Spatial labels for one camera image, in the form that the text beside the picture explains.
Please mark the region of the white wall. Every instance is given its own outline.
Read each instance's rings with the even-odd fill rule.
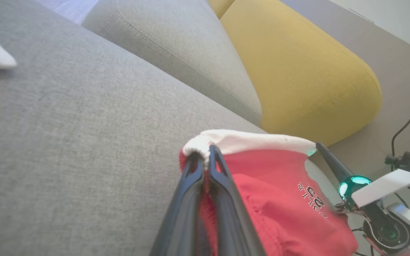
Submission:
[[[331,0],[410,44],[410,0]]]

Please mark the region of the red cloth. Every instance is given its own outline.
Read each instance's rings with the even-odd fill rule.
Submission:
[[[268,256],[350,256],[357,250],[346,215],[333,212],[309,178],[306,154],[262,149],[224,158]],[[185,162],[182,151],[181,170]],[[217,255],[216,208],[207,191],[200,215]]]

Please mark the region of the fabric upholstery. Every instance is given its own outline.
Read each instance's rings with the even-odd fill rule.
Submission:
[[[218,19],[221,19],[233,2],[235,2],[235,0],[208,0],[208,4],[216,13]]]
[[[259,95],[265,131],[330,145],[377,115],[371,68],[279,0],[236,0],[221,23]]]
[[[82,26],[259,125],[259,98],[206,0],[100,0]]]
[[[264,133],[32,1],[0,0],[0,44],[19,64],[0,70],[0,256],[146,256],[182,146]]]

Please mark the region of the gray sofa cushion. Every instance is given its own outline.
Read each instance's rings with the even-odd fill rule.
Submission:
[[[181,147],[263,133],[164,71],[24,0],[0,0],[0,255],[147,255]]]
[[[259,124],[259,98],[206,0],[100,0],[82,25]]]

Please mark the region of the yellow pillow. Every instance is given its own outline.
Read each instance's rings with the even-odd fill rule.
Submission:
[[[371,68],[279,0],[235,0],[221,24],[257,91],[265,131],[330,145],[377,115]]]

